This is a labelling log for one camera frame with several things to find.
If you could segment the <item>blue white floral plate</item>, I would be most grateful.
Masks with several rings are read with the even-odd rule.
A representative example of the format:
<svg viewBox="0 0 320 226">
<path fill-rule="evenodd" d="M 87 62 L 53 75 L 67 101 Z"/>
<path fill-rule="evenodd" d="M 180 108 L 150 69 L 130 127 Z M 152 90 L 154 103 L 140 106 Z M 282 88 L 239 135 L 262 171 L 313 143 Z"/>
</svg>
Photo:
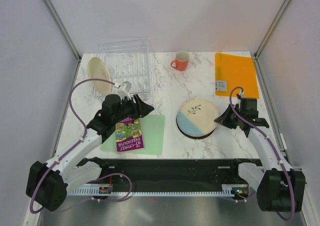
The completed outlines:
<svg viewBox="0 0 320 226">
<path fill-rule="evenodd" d="M 205 99 L 194 99 L 183 105 L 176 115 L 179 127 L 188 135 L 203 136 L 216 128 L 218 108 Z"/>
</svg>

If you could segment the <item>dark red rimmed plate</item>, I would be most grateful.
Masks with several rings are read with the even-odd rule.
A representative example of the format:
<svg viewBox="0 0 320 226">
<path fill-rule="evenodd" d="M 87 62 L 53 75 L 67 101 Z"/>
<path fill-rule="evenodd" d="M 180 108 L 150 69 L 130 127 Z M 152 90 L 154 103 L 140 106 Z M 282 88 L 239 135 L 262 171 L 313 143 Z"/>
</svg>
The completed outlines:
<svg viewBox="0 0 320 226">
<path fill-rule="evenodd" d="M 215 131 L 215 129 L 213 129 L 211 132 L 209 132 L 209 133 L 206 134 L 206 135 L 203 135 L 203 136 L 192 136 L 192 135 L 188 135 L 188 134 L 186 134 L 184 131 L 182 131 L 182 129 L 181 129 L 181 128 L 179 127 L 179 125 L 178 125 L 177 119 L 176 119 L 175 123 L 176 123 L 176 126 L 177 126 L 178 130 L 179 130 L 184 136 L 186 136 L 186 137 L 188 137 L 188 138 L 190 138 L 190 139 L 195 139 L 195 140 L 205 139 L 205 138 L 209 137 L 210 135 L 212 135 L 213 132 Z"/>
</svg>

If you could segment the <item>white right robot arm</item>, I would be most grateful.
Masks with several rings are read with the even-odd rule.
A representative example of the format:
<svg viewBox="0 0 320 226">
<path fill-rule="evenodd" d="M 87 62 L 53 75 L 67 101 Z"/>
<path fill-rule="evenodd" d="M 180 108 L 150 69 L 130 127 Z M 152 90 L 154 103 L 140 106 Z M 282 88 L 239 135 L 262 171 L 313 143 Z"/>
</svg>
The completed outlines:
<svg viewBox="0 0 320 226">
<path fill-rule="evenodd" d="M 259 208 L 267 212 L 300 212 L 303 205 L 306 178 L 296 171 L 281 154 L 270 137 L 270 126 L 259 117 L 257 100 L 238 97 L 236 105 L 230 104 L 215 119 L 229 129 L 240 128 L 258 153 L 263 166 L 240 163 L 229 170 L 235 183 L 243 180 L 255 190 Z"/>
</svg>

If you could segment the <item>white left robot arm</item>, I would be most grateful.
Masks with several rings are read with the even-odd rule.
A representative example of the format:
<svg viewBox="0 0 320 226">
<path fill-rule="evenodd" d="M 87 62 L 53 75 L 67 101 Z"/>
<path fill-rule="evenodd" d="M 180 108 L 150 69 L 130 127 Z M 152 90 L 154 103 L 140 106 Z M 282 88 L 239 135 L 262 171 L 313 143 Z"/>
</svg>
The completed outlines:
<svg viewBox="0 0 320 226">
<path fill-rule="evenodd" d="M 86 160 L 85 156 L 115 132 L 116 123 L 127 118 L 143 118 L 152 111 L 154 107 L 143 102 L 137 94 L 125 99 L 117 94 L 106 96 L 101 109 L 85 125 L 79 140 L 45 163 L 32 164 L 26 187 L 26 195 L 31 198 L 30 212 L 39 213 L 33 209 L 34 202 L 53 212 L 78 187 L 94 180 L 106 182 L 110 177 L 109 169 L 94 160 Z"/>
</svg>

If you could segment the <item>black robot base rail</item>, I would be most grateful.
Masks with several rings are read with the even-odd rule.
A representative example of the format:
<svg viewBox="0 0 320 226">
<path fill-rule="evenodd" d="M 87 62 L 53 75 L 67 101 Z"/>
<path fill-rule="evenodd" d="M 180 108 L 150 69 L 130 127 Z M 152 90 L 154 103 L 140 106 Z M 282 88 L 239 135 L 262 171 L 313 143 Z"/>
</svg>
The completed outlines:
<svg viewBox="0 0 320 226">
<path fill-rule="evenodd" d="M 84 158 L 79 162 L 97 163 L 100 176 L 113 174 L 111 180 L 117 192 L 195 192 L 218 191 L 222 184 L 246 184 L 239 177 L 240 163 L 262 166 L 259 159 L 100 159 Z"/>
</svg>

